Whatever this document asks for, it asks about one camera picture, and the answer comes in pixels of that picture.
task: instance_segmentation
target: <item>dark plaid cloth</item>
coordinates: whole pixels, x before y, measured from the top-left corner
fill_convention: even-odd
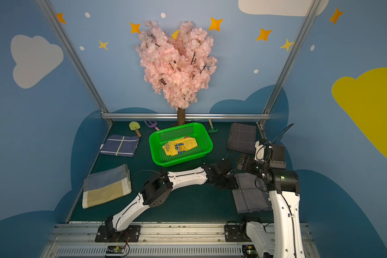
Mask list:
[[[229,131],[228,149],[254,154],[256,132],[256,126],[233,123]]]
[[[101,154],[133,157],[138,147],[139,137],[111,135],[100,150]]]
[[[237,173],[234,176],[239,188],[232,190],[232,195],[238,213],[272,210],[271,201],[268,200],[268,193],[255,188],[255,175],[250,173]],[[266,190],[260,178],[257,179],[257,186],[259,189]]]

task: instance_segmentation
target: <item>artificial tree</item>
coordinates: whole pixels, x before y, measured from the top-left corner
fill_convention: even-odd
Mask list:
[[[166,35],[157,21],[145,21],[149,31],[139,34],[141,45],[136,50],[145,67],[145,81],[156,93],[163,91],[172,108],[177,109],[178,125],[185,123],[185,109],[197,101],[196,93],[207,89],[218,62],[209,57],[213,39],[207,31],[182,22],[176,38]]]

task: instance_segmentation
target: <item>plastic basket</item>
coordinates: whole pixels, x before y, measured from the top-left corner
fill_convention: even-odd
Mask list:
[[[166,156],[162,146],[168,141],[173,141],[187,135],[195,138],[198,146],[175,156]],[[149,145],[152,159],[156,164],[162,167],[169,167],[196,158],[201,158],[211,152],[214,147],[205,126],[200,123],[189,123],[154,132],[149,137]]]

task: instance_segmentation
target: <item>dark green mat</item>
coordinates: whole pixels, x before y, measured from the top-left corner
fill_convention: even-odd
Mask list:
[[[138,148],[133,158],[117,157],[100,154],[93,167],[92,173],[101,172],[115,168],[122,164],[127,164],[131,177],[138,171],[144,169],[158,170],[160,167],[152,161],[149,148],[149,135],[155,131],[154,128],[146,127],[145,123],[139,122],[139,129],[142,137],[140,138]],[[209,123],[202,123],[209,129]],[[175,126],[175,121],[158,122],[160,129]],[[217,133],[211,133],[210,137],[214,144],[212,152],[203,158],[195,159],[189,162],[177,164],[167,168],[167,171],[190,170],[201,166],[201,160],[208,163],[217,163],[225,158],[228,150],[226,148],[229,129],[231,123],[213,122],[214,128],[218,128]],[[115,122],[109,135],[134,136],[136,133],[129,129],[129,122]],[[237,171],[236,162],[240,152],[229,151],[228,158],[232,166]],[[137,175],[133,180],[132,193],[105,204],[82,208],[82,197],[80,197],[73,213],[72,221],[105,221],[110,215],[116,214],[126,207],[138,193],[144,182],[153,174],[150,171],[144,171]],[[235,203],[231,190],[218,190],[212,184],[191,185],[175,190],[170,194],[164,204],[151,208],[141,214],[135,221],[153,221],[153,222],[226,222],[228,220],[240,221],[244,214],[237,214]],[[272,211],[263,211],[257,213],[247,213],[260,217],[264,222],[273,222]]]

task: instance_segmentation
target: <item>tree trunk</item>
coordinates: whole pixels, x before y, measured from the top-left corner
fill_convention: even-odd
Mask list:
[[[178,108],[178,125],[185,124],[185,109]]]

